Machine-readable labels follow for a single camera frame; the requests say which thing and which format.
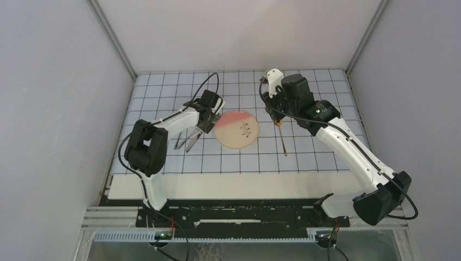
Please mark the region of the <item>metal cutlery piece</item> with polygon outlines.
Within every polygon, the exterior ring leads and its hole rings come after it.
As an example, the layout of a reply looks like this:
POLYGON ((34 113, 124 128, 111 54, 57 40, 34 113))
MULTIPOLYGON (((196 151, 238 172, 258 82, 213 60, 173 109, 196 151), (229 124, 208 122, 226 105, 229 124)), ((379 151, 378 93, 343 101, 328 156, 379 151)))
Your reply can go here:
POLYGON ((197 142, 197 140, 201 137, 202 134, 203 134, 203 130, 201 130, 200 128, 196 128, 192 131, 191 135, 188 137, 189 143, 186 147, 186 153, 188 153, 192 149, 192 147, 197 142))

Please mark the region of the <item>metal spoon wooden handle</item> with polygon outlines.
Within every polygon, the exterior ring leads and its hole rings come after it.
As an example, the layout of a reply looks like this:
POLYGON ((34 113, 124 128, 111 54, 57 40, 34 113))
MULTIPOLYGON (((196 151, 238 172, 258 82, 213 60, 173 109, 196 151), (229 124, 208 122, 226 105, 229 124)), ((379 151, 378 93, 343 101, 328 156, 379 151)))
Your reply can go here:
POLYGON ((282 144, 282 148, 283 148, 283 154, 284 154, 285 157, 287 157, 288 153, 287 153, 286 146, 285 146, 285 143, 284 143, 284 140, 283 140, 283 134, 282 134, 282 129, 281 129, 282 123, 281 123, 281 121, 274 121, 274 124, 278 128, 278 131, 279 131, 279 136, 280 136, 281 144, 282 144))

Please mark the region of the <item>white checked tablecloth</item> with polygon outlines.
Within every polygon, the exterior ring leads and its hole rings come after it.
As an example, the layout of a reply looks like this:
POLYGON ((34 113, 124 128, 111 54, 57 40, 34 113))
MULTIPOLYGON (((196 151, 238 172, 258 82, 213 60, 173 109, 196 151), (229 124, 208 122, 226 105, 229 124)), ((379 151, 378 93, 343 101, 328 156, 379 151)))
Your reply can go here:
POLYGON ((265 90, 259 84, 261 77, 260 71, 219 72, 216 76, 211 72, 141 73, 134 83, 119 144, 126 146, 124 139, 137 120, 164 119, 210 90, 224 98, 224 113, 249 116, 244 127, 250 134, 248 146, 228 148, 210 132, 188 148, 182 141, 192 133, 189 128, 168 141, 162 174, 347 171, 336 153, 294 119, 285 117, 274 124, 259 96, 265 90))

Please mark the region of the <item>iridescent rainbow fork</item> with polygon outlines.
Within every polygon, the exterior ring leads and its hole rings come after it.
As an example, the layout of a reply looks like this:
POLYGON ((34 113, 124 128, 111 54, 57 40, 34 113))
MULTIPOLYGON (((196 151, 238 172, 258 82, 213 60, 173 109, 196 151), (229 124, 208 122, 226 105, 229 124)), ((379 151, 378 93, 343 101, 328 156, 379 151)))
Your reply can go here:
POLYGON ((180 133, 178 134, 178 137, 177 137, 177 139, 176 139, 176 143, 175 143, 175 146, 174 146, 174 150, 177 150, 177 149, 178 149, 178 145, 179 145, 181 136, 182 136, 182 132, 180 132, 180 133))

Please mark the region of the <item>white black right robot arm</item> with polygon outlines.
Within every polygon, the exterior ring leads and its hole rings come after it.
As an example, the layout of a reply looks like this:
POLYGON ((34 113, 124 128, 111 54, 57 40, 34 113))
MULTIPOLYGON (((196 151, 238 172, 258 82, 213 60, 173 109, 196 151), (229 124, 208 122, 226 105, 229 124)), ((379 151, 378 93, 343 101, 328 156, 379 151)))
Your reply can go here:
POLYGON ((261 77, 258 92, 274 122, 286 116, 294 119, 338 155, 360 185, 357 192, 330 192, 320 198, 314 211, 317 224, 329 226, 335 218, 346 216, 359 217, 372 226, 384 218, 407 219, 393 215, 392 211, 404 200, 415 206, 407 193, 412 182, 410 175, 405 171, 395 172, 380 161, 352 132, 331 102, 315 99, 305 77, 285 76, 272 69, 261 77))

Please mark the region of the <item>cream pink branch plate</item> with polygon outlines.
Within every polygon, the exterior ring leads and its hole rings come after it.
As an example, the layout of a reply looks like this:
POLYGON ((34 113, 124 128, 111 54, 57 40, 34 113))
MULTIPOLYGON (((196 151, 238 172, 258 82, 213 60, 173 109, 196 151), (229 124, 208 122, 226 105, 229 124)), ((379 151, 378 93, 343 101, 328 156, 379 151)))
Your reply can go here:
POLYGON ((256 118, 248 112, 229 111, 221 116, 213 132, 222 146, 240 150, 256 141, 259 125, 256 118))

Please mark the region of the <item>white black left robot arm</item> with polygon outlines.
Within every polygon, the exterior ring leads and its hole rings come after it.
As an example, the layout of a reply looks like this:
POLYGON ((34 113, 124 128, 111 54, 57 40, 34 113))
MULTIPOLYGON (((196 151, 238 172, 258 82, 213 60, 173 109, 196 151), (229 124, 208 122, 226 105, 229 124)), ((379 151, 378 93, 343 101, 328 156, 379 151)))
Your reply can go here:
POLYGON ((198 134, 209 133, 220 119, 224 104, 225 100, 217 93, 204 90, 200 98, 184 103, 164 119, 137 120, 122 140, 117 157, 125 169, 140 178, 143 202, 151 208, 148 218, 156 226, 165 226, 170 219, 170 212, 163 208, 167 196, 160 177, 169 140, 191 127, 198 134))

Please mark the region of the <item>silver metal fork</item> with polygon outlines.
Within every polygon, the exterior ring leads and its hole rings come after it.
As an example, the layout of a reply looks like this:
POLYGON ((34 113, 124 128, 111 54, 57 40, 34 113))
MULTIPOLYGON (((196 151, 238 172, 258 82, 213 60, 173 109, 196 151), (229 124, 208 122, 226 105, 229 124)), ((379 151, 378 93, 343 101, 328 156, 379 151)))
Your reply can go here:
POLYGON ((180 149, 188 140, 194 138, 197 135, 196 131, 193 131, 190 135, 188 135, 183 141, 178 143, 178 145, 175 147, 176 150, 180 149))

